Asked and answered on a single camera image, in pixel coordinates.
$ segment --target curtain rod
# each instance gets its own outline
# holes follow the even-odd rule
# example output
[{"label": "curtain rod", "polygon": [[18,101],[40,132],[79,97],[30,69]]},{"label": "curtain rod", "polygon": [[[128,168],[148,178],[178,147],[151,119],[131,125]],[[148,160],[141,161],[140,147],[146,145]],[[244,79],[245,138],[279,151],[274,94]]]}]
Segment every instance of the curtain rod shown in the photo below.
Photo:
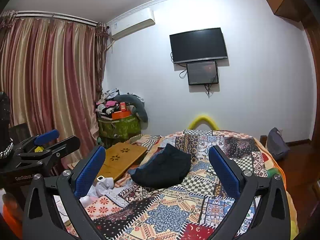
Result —
[{"label": "curtain rod", "polygon": [[61,20],[69,20],[73,22],[83,23],[90,26],[97,26],[97,22],[91,21],[88,19],[75,17],[68,14],[62,13],[53,13],[53,12],[44,12],[44,11],[18,11],[16,17],[39,17],[39,18],[54,18],[54,19],[61,19]]}]

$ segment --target bed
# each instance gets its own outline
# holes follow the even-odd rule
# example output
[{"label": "bed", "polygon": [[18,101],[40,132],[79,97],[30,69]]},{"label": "bed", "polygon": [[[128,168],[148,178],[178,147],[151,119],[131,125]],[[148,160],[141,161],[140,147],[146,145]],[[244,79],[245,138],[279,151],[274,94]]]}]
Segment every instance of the bed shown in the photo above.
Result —
[{"label": "bed", "polygon": [[[113,189],[85,208],[107,239],[207,239],[235,201],[227,196],[209,163],[208,151],[213,145],[218,145],[241,169],[262,177],[278,173],[286,184],[283,171],[270,153],[258,140],[243,133],[184,130],[159,140],[153,137],[152,142],[145,138],[127,142],[148,144],[149,151],[140,165],[169,143],[191,154],[191,169],[180,184],[159,190],[139,186],[126,172]],[[288,193],[287,197],[293,239],[298,233],[297,214]],[[238,235],[246,232],[259,199],[256,197],[252,202]],[[66,228],[76,236],[72,224]]]}]

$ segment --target flower cutout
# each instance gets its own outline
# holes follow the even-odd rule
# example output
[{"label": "flower cutout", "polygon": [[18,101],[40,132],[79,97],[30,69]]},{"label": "flower cutout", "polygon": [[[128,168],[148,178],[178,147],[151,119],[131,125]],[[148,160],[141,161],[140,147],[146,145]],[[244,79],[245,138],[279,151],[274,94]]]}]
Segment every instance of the flower cutout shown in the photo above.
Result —
[{"label": "flower cutout", "polygon": [[121,151],[122,151],[123,153],[127,153],[128,151],[130,151],[130,149],[129,149],[129,148],[123,148]]},{"label": "flower cutout", "polygon": [[95,206],[90,206],[88,207],[87,211],[90,212],[90,213],[94,213],[96,211],[96,207]]},{"label": "flower cutout", "polygon": [[115,156],[112,156],[112,157],[110,158],[110,160],[112,160],[112,161],[117,161],[119,158],[120,158],[119,155],[115,155]]},{"label": "flower cutout", "polygon": [[101,207],[101,208],[99,208],[99,211],[100,211],[100,213],[106,213],[109,211],[109,209],[106,207]]}]

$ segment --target pink curtain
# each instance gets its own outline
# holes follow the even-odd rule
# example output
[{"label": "pink curtain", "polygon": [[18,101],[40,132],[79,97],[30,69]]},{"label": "pink curtain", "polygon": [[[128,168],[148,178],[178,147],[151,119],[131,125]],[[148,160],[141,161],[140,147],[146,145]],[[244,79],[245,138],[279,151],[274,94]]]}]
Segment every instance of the pink curtain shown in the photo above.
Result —
[{"label": "pink curtain", "polygon": [[108,42],[108,29],[105,23],[99,22],[96,27],[96,97],[95,101],[98,101],[102,94],[102,81],[104,77],[104,71],[106,68],[106,55],[107,55],[107,42]]},{"label": "pink curtain", "polygon": [[0,91],[11,99],[12,124],[32,135],[52,129],[58,141],[76,135],[86,157],[96,144],[95,28],[57,19],[16,18],[0,54]]}]

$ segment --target monitor screen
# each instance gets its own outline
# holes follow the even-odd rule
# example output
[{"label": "monitor screen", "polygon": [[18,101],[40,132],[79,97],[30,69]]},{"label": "monitor screen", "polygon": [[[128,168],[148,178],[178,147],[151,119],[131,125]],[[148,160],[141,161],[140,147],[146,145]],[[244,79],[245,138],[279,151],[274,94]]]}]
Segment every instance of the monitor screen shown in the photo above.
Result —
[{"label": "monitor screen", "polygon": [[214,61],[187,64],[189,85],[218,83],[217,66]]},{"label": "monitor screen", "polygon": [[228,58],[220,28],[170,35],[173,63]]}]

